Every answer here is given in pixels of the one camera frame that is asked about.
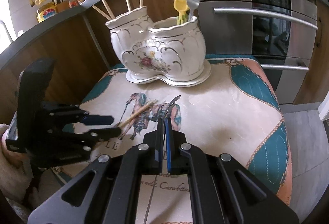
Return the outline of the person's hand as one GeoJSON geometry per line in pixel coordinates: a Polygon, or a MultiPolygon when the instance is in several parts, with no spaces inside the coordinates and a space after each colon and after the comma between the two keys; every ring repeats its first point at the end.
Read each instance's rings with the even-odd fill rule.
{"type": "Polygon", "coordinates": [[[10,200],[21,202],[32,176],[24,167],[25,155],[7,149],[5,139],[8,129],[7,124],[1,124],[1,191],[10,200]]]}

